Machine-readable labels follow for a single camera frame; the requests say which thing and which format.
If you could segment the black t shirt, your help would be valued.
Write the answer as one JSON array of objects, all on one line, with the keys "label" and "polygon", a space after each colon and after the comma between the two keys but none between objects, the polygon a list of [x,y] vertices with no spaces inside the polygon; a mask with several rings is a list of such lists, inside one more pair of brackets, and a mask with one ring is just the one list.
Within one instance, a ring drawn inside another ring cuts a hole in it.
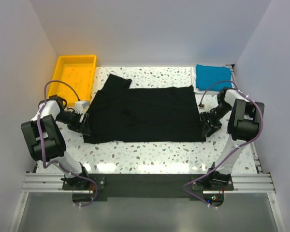
[{"label": "black t shirt", "polygon": [[131,88],[110,74],[87,110],[84,142],[204,142],[193,87]]}]

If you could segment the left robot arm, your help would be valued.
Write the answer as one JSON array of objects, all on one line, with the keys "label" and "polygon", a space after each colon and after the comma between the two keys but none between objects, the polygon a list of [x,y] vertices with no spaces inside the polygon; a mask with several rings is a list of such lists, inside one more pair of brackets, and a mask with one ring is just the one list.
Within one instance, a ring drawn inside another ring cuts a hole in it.
[{"label": "left robot arm", "polygon": [[39,102],[37,114],[21,124],[29,153],[34,161],[41,161],[46,169],[53,165],[64,173],[61,179],[74,190],[87,190],[90,177],[82,163],[67,152],[66,142],[57,122],[66,124],[68,129],[89,136],[89,114],[83,112],[87,101],[78,101],[76,109],[68,110],[67,101],[57,95]]}]

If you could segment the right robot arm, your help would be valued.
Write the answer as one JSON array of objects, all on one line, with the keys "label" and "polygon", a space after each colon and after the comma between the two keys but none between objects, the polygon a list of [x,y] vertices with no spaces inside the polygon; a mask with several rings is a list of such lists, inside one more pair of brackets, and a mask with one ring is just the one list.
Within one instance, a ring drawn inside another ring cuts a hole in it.
[{"label": "right robot arm", "polygon": [[209,190],[220,190],[230,184],[232,170],[239,155],[260,136],[265,109],[264,103],[251,100],[235,88],[223,88],[217,95],[217,102],[217,107],[200,113],[202,136],[205,138],[218,132],[222,128],[220,120],[231,113],[227,125],[229,137],[222,153],[207,174],[196,182]]}]

